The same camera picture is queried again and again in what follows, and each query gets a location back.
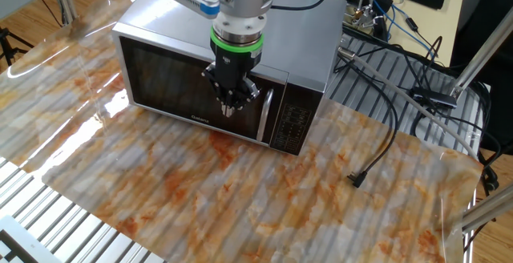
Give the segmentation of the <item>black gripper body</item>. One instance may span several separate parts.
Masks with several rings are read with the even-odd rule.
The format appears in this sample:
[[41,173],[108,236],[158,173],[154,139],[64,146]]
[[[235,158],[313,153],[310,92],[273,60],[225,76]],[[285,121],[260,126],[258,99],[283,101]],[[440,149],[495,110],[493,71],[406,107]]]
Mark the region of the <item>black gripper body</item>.
[[214,46],[214,53],[214,79],[227,90],[240,88],[244,78],[261,60],[261,49]]

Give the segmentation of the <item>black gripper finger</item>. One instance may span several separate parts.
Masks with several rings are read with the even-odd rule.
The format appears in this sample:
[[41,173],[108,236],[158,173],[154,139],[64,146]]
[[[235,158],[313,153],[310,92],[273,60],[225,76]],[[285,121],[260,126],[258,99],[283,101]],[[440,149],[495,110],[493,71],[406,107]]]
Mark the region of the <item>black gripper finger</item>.
[[257,85],[249,77],[244,77],[235,89],[228,91],[228,117],[235,111],[241,111],[259,94],[260,89]]
[[217,82],[216,78],[214,77],[214,71],[216,70],[216,64],[210,63],[202,72],[201,75],[205,77],[210,84],[212,85],[212,88],[214,92],[216,93],[216,100],[220,102],[221,104],[221,111],[224,116],[229,117],[229,107],[226,103],[227,99],[227,93],[226,90]]

